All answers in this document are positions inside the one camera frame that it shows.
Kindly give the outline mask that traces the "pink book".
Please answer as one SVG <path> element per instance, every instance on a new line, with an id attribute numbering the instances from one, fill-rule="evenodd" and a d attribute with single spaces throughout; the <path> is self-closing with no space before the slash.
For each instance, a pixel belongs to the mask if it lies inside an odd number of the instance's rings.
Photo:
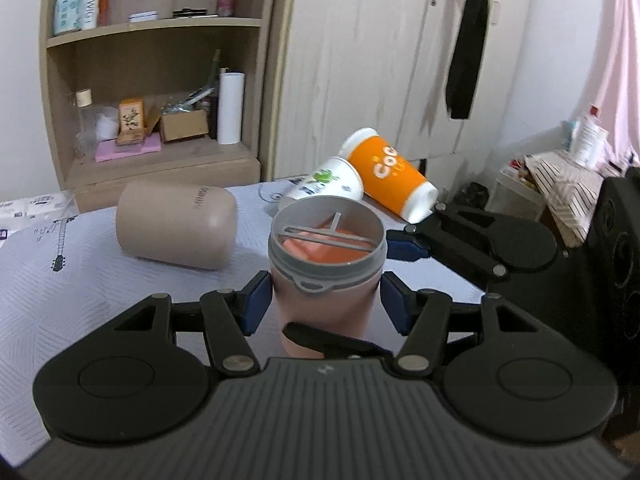
<path id="1" fill-rule="evenodd" d="M 134 156 L 158 153 L 162 150 L 162 140 L 158 132 L 147 136 L 142 143 L 117 145 L 115 140 L 108 140 L 98 144 L 94 160 L 100 162 L 111 162 Z"/>

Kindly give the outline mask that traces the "clear bottle beige cap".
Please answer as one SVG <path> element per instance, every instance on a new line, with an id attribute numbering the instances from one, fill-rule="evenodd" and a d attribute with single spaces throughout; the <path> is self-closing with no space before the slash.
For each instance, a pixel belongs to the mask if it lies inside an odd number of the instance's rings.
<path id="1" fill-rule="evenodd" d="M 96 148 L 96 111 L 93 107 L 92 92 L 82 89 L 76 92 L 78 133 L 75 150 L 78 157 L 91 154 Z"/>

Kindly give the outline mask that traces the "black ribbon bow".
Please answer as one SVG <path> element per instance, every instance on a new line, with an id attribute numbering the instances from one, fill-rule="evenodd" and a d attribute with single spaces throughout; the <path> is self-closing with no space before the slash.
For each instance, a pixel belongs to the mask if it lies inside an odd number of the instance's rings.
<path id="1" fill-rule="evenodd" d="M 470 118 L 489 22 L 489 0 L 465 0 L 448 70 L 445 103 L 452 120 Z"/>

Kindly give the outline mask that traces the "striped fabric box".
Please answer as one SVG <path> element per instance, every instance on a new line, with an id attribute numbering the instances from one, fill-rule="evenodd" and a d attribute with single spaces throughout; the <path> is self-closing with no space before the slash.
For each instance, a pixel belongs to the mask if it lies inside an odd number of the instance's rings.
<path id="1" fill-rule="evenodd" d="M 527 155 L 525 165 L 550 210 L 564 244 L 585 243 L 605 177 L 574 162 L 566 151 Z"/>

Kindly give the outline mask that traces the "taupe plastic container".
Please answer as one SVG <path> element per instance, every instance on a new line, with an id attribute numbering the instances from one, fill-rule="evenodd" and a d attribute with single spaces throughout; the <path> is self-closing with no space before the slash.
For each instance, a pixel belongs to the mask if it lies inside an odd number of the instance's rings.
<path id="1" fill-rule="evenodd" d="M 219 270 L 230 261 L 238 204 L 225 188 L 134 181 L 116 207 L 116 236 L 130 256 Z"/>

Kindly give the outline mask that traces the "small cardboard box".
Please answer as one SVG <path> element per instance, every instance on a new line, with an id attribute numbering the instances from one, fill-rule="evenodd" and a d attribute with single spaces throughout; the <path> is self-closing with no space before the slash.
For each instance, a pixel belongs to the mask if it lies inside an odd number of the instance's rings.
<path id="1" fill-rule="evenodd" d="M 205 110 L 163 114 L 160 118 L 160 136 L 164 143 L 207 135 L 208 119 Z"/>

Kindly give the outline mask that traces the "light wood wardrobe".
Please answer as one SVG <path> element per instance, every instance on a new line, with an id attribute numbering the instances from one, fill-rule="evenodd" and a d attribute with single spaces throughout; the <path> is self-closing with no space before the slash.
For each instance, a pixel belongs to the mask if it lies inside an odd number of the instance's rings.
<path id="1" fill-rule="evenodd" d="M 489 0 L 470 117 L 445 90 L 464 0 L 274 0 L 260 161 L 297 177 L 371 127 L 450 195 L 487 178 L 520 57 L 530 0 Z"/>

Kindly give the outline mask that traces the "white patterned table cloth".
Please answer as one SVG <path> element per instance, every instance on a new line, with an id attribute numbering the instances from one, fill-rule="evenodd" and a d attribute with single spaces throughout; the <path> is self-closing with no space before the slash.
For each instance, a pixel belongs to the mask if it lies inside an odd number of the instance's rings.
<path id="1" fill-rule="evenodd" d="M 11 235 L 1 248 L 2 457 L 20 466 L 48 442 L 32 382 L 54 356 L 154 292 L 195 301 L 219 287 L 240 289 L 268 269 L 271 219 L 291 186 L 282 180 L 232 188 L 238 236 L 220 271 L 131 257 L 116 240 L 112 208 Z"/>

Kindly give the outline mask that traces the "small pink bottle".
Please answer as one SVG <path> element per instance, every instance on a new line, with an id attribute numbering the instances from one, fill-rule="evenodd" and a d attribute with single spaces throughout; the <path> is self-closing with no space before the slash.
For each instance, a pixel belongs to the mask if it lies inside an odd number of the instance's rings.
<path id="1" fill-rule="evenodd" d="M 217 0 L 216 13 L 221 18 L 232 18 L 234 15 L 234 0 Z"/>

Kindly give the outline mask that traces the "orange decorated box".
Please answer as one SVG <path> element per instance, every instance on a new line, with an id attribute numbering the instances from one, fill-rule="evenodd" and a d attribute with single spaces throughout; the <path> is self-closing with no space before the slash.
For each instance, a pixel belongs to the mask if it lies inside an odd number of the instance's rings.
<path id="1" fill-rule="evenodd" d="M 122 100 L 118 106 L 118 146 L 140 144 L 145 138 L 144 105 L 141 98 Z"/>

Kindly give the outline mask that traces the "wooden shelf unit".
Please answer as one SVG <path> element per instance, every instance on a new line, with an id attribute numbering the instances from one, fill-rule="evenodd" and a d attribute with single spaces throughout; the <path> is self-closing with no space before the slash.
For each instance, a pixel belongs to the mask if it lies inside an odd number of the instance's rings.
<path id="1" fill-rule="evenodd" d="M 262 170 L 260 123 L 273 0 L 234 0 L 232 18 L 217 0 L 111 0 L 110 24 L 53 36 L 55 0 L 42 0 L 40 77 L 44 120 L 58 184 L 81 211 L 116 205 L 135 180 L 235 186 Z M 141 98 L 147 110 L 205 84 L 219 63 L 245 74 L 241 142 L 201 138 L 171 142 L 158 153 L 114 162 L 77 157 L 76 92 L 96 106 Z"/>

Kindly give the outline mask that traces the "pink cup grey rim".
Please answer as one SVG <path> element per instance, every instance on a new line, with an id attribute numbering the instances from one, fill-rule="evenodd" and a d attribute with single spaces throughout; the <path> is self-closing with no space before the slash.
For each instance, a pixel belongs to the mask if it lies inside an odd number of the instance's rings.
<path id="1" fill-rule="evenodd" d="M 280 327 L 362 337 L 386 254 L 383 222 L 359 200 L 319 195 L 284 207 L 268 240 Z"/>

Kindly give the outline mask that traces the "toilet paper pack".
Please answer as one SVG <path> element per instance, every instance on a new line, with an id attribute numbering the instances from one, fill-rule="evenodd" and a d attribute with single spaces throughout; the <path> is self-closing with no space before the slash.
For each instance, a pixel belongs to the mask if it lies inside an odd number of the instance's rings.
<path id="1" fill-rule="evenodd" d="M 78 214 L 75 195 L 70 191 L 7 200 L 0 204 L 1 244 L 38 222 L 55 222 Z"/>

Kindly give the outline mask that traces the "white floral paper cup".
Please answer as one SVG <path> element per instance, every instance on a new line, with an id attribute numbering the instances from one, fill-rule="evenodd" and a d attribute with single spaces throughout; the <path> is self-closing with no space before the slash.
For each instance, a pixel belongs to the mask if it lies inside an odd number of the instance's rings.
<path id="1" fill-rule="evenodd" d="M 363 183 L 355 167 L 344 158 L 332 156 L 286 192 L 279 200 L 278 209 L 314 196 L 362 200 L 363 194 Z"/>

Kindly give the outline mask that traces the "orange white paper cup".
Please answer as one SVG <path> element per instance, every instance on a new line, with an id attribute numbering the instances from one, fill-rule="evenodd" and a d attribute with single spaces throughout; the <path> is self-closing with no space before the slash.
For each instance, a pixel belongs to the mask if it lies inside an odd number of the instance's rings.
<path id="1" fill-rule="evenodd" d="M 355 131 L 338 156 L 357 170 L 367 196 L 401 219 L 419 223 L 432 212 L 438 189 L 373 128 Z"/>

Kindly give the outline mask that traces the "white paper towel roll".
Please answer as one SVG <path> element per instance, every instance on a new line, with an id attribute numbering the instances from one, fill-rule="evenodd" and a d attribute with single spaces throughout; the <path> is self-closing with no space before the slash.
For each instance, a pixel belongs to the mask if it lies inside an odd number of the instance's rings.
<path id="1" fill-rule="evenodd" d="M 219 77 L 217 141 L 241 142 L 245 74 L 224 72 Z"/>

